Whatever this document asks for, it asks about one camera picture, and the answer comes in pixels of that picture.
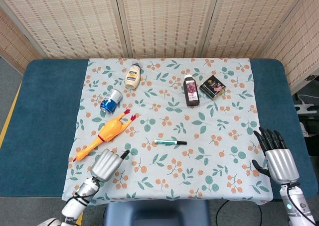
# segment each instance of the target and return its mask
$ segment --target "robotic finger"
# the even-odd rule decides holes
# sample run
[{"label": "robotic finger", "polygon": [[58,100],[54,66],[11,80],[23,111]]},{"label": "robotic finger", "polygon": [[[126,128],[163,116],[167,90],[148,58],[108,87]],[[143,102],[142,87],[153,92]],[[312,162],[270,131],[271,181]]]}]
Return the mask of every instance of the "robotic finger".
[{"label": "robotic finger", "polygon": [[279,144],[280,144],[281,148],[282,149],[287,149],[285,141],[284,141],[282,135],[276,130],[274,130],[274,133],[276,134],[276,136],[278,138],[278,141],[279,141]]},{"label": "robotic finger", "polygon": [[280,145],[279,145],[279,141],[278,141],[276,135],[275,135],[271,130],[269,130],[269,129],[267,129],[267,132],[268,132],[268,134],[269,134],[270,137],[271,137],[271,140],[272,140],[272,143],[273,143],[274,148],[275,148],[275,149],[280,149],[281,147],[280,147]]},{"label": "robotic finger", "polygon": [[274,145],[270,139],[270,136],[268,134],[268,132],[266,130],[264,130],[263,128],[259,127],[259,130],[261,132],[261,135],[263,136],[263,138],[265,139],[265,142],[267,144],[267,147],[269,150],[273,150],[274,149]]},{"label": "robotic finger", "polygon": [[270,149],[268,148],[268,146],[267,146],[267,144],[266,144],[266,142],[261,134],[259,134],[257,131],[254,131],[254,134],[257,137],[259,144],[260,144],[260,147],[263,150],[263,153],[265,155],[266,151],[270,150]]}]

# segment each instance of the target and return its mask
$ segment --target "tablecloth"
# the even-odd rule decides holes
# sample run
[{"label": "tablecloth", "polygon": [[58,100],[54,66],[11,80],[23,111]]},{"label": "tablecloth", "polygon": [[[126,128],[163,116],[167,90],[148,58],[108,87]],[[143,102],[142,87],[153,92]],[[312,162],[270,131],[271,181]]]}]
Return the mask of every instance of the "tablecloth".
[{"label": "tablecloth", "polygon": [[[266,166],[252,134],[259,121],[249,59],[142,59],[140,85],[128,90],[124,78],[131,61],[89,60],[63,199],[90,177],[91,166],[105,147],[131,153],[95,196],[96,204],[149,198],[247,199],[262,204],[272,199],[268,177],[251,164],[256,159]],[[227,89],[213,102],[200,92],[200,106],[188,108],[182,89],[185,74],[192,74],[197,84],[214,74]],[[124,94],[115,115],[130,108],[138,118],[114,142],[101,144],[83,161],[72,163],[76,152],[115,116],[99,110],[113,88]],[[186,140],[187,145],[156,145],[156,138]]]}]

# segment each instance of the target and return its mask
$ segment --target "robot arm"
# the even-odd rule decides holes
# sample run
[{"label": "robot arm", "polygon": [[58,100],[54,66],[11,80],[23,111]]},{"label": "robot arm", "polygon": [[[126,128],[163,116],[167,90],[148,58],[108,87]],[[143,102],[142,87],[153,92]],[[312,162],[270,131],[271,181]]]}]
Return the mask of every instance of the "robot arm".
[{"label": "robot arm", "polygon": [[120,167],[129,150],[119,156],[105,149],[93,164],[92,178],[86,179],[78,191],[71,197],[62,210],[62,223],[57,219],[49,219],[38,226],[73,226],[91,199],[100,189],[100,182],[107,182]]},{"label": "robot arm", "polygon": [[299,173],[294,158],[287,149],[283,137],[277,131],[259,128],[261,134],[254,131],[267,160],[267,169],[263,169],[256,160],[252,160],[256,170],[271,177],[281,185],[280,195],[285,204],[291,226],[316,225],[302,190],[298,187]]}]

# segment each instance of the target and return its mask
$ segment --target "dark brown bottle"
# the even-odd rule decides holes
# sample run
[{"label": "dark brown bottle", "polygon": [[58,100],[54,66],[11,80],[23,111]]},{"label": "dark brown bottle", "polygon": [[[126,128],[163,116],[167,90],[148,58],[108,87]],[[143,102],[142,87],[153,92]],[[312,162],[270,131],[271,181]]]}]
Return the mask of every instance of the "dark brown bottle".
[{"label": "dark brown bottle", "polygon": [[186,105],[188,107],[198,106],[199,105],[199,97],[197,91],[197,85],[195,79],[187,74],[184,77],[184,93],[186,99]]}]

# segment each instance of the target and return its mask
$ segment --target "jar label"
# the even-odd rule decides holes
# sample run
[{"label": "jar label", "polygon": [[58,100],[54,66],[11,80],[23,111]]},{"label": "jar label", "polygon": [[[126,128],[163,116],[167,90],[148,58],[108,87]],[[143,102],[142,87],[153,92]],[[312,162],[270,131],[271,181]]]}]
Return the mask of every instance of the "jar label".
[{"label": "jar label", "polygon": [[186,86],[187,86],[188,99],[190,101],[198,100],[195,81],[194,80],[186,81]]},{"label": "jar label", "polygon": [[126,80],[135,81],[137,76],[137,72],[135,71],[129,71]]}]

